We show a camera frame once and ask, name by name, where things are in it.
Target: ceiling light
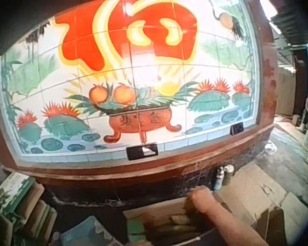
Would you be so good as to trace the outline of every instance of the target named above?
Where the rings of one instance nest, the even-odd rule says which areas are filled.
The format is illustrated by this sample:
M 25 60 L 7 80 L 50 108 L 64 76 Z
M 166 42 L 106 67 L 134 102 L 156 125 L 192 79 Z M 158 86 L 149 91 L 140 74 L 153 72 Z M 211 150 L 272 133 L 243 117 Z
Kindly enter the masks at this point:
M 263 11 L 265 12 L 265 15 L 267 19 L 271 20 L 272 17 L 277 15 L 277 10 L 275 7 L 271 4 L 269 0 L 260 0 L 261 6 L 263 8 Z
M 269 22 L 269 24 L 278 34 L 282 34 L 282 31 L 279 30 L 279 28 L 274 23 Z

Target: ceramic tile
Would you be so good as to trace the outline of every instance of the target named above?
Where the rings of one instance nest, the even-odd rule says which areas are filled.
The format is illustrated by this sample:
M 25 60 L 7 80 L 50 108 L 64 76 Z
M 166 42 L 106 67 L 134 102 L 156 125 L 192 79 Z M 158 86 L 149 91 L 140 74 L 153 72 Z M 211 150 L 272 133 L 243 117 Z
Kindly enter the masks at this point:
M 53 162 L 68 162 L 69 159 L 67 156 L 52 156 Z
M 127 152 L 125 150 L 112 152 L 112 159 L 127 159 Z
M 44 163 L 53 163 L 52 157 L 50 156 L 39 156 L 38 162 L 44 162 Z
M 173 3 L 173 10 L 174 19 L 182 30 L 197 30 L 197 18 L 187 7 L 179 3 Z
M 119 69 L 80 78 L 81 96 L 72 96 L 88 118 L 137 109 L 132 70 Z
M 111 160 L 112 159 L 112 153 L 106 152 L 106 153 L 89 154 L 89 155 L 87 155 L 87 158 L 88 158 L 89 161 Z
M 28 156 L 28 157 L 24 157 L 23 160 L 27 162 L 38 162 L 39 159 L 35 156 Z
M 185 85 L 182 65 L 146 66 L 132 70 L 139 108 L 164 107 L 170 105 L 173 98 L 183 103 L 186 88 L 192 87 L 192 84 Z
M 103 0 L 99 1 L 91 1 L 86 4 L 80 5 L 76 8 L 75 14 L 75 31 L 76 36 L 83 37 L 92 34 L 93 32 L 102 32 L 104 29 L 95 30 L 93 26 L 100 26 L 100 21 L 98 20 L 99 25 L 93 25 L 95 20 L 95 15 L 99 9 L 99 7 L 103 4 Z
M 182 139 L 182 140 L 173 141 L 173 142 L 166 142 L 164 144 L 164 149 L 165 149 L 165 151 L 175 150 L 175 149 L 185 147 L 187 145 L 188 145 L 188 140 Z
M 63 123 L 54 125 L 57 118 L 49 118 L 41 132 L 40 140 L 33 145 L 36 147 L 36 152 L 63 155 L 96 153 L 94 141 L 98 135 L 92 134 L 89 126 L 82 120 L 69 119 L 68 121 L 66 117 L 61 119 L 64 120 Z
M 182 42 L 178 28 L 129 28 L 132 66 L 182 64 Z
M 199 32 L 197 35 L 198 49 L 191 64 L 219 66 L 219 54 L 216 37 L 212 34 Z
M 88 119 L 91 132 L 100 135 L 100 138 L 94 141 L 94 148 L 100 153 L 140 145 L 138 123 L 130 123 L 128 120 L 130 114 Z
M 38 54 L 41 55 L 53 48 L 62 44 L 65 25 L 56 25 L 54 17 L 40 25 L 40 31 L 43 31 L 43 35 L 39 35 L 38 38 Z
M 224 136 L 224 130 L 223 129 L 219 129 L 219 130 L 216 130 L 216 131 L 212 131 L 212 132 L 209 132 L 207 134 L 207 140 L 210 141 L 210 140 L 214 140 L 214 139 L 217 139 L 219 137 L 222 137 Z
M 158 151 L 159 151 L 159 153 L 165 151 L 164 143 L 158 144 Z
M 61 35 L 60 44 L 67 43 L 76 39 L 76 10 L 70 9 L 55 16 L 52 24 Z
M 75 41 L 64 43 L 40 55 L 38 62 L 42 90 L 77 79 L 78 65 L 74 59 L 76 59 Z
M 123 52 L 120 53 L 122 58 L 117 59 L 117 62 L 115 63 L 113 62 L 114 59 L 111 59 L 110 63 L 106 63 L 108 60 L 104 60 L 104 54 L 99 50 L 95 38 L 105 39 L 108 34 L 108 32 L 97 33 L 96 35 L 91 34 L 80 37 L 76 40 L 76 57 L 78 58 L 80 76 L 107 72 L 112 70 L 112 68 L 117 68 L 117 66 L 118 68 L 121 68 L 121 66 L 131 67 L 128 43 L 116 44 L 120 45 L 116 48 L 119 48 L 119 51 Z
M 6 53 L 6 62 L 19 61 L 25 64 L 34 60 L 39 54 L 39 46 L 36 41 L 30 42 L 25 39 L 14 44 Z M 13 69 L 16 70 L 22 64 L 13 64 Z
M 38 58 L 29 61 L 10 75 L 8 91 L 13 97 L 13 102 L 22 100 L 41 90 Z
M 207 134 L 202 134 L 199 136 L 191 137 L 188 139 L 188 145 L 195 145 L 200 142 L 205 142 L 207 141 Z
M 185 138 L 186 105 L 140 111 L 142 143 L 163 143 Z
M 250 54 L 246 46 L 242 45 L 238 47 L 235 40 L 222 37 L 216 37 L 216 42 L 220 67 L 248 70 L 247 66 L 249 66 L 250 63 L 246 62 L 246 58 L 241 60 L 241 54 L 246 57 Z
M 44 100 L 44 106 L 39 110 L 48 111 L 50 109 L 57 109 L 59 111 L 59 108 L 63 107 L 64 109 L 61 110 L 61 114 L 70 114 L 83 120 L 87 118 L 87 115 L 83 114 L 83 109 L 78 107 L 81 101 L 71 99 L 74 95 L 81 94 L 78 79 L 50 87 L 42 91 L 41 94 Z
M 14 105 L 21 109 L 21 111 L 16 111 L 18 114 L 16 117 L 16 124 L 18 123 L 21 116 L 20 120 L 22 124 L 25 122 L 35 122 L 40 127 L 43 126 L 43 122 L 45 121 L 46 117 L 44 117 L 43 113 L 41 112 L 41 109 L 44 107 L 44 102 L 40 92 L 29 96 L 15 103 Z
M 69 162 L 87 162 L 87 156 L 86 155 L 68 155 L 67 159 Z

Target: ceiling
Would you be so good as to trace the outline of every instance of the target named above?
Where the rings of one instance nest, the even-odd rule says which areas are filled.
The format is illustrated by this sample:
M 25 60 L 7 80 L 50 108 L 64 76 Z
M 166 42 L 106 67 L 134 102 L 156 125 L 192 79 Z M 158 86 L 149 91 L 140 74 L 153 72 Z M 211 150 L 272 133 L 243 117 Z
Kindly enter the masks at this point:
M 270 0 L 278 14 L 272 17 L 272 22 L 281 30 L 291 47 L 308 44 L 308 13 L 301 11 L 304 3 L 291 0 Z

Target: painted tile wall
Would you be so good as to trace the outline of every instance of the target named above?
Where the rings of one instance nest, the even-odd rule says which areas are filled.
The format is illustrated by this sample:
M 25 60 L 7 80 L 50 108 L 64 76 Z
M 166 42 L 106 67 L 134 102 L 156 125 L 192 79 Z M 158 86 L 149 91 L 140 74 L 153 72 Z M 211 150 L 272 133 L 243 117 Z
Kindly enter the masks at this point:
M 253 125 L 260 81 L 247 15 L 239 1 L 109 0 L 49 19 L 0 57 L 9 140 L 26 161 L 94 161 Z

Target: spray can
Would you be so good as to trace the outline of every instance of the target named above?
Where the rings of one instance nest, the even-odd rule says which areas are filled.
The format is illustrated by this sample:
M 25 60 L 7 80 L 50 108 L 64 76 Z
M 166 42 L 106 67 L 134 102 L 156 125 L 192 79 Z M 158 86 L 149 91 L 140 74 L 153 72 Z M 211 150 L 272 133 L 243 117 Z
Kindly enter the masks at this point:
M 222 185 L 226 186 L 230 183 L 230 180 L 232 179 L 232 175 L 234 174 L 234 166 L 233 165 L 227 165 L 224 167 L 225 171 L 225 177 L 222 181 Z
M 224 176 L 225 176 L 224 169 L 223 169 L 223 167 L 220 167 L 217 171 L 216 182 L 215 182 L 215 185 L 214 185 L 214 191 L 217 191 L 221 188 Z

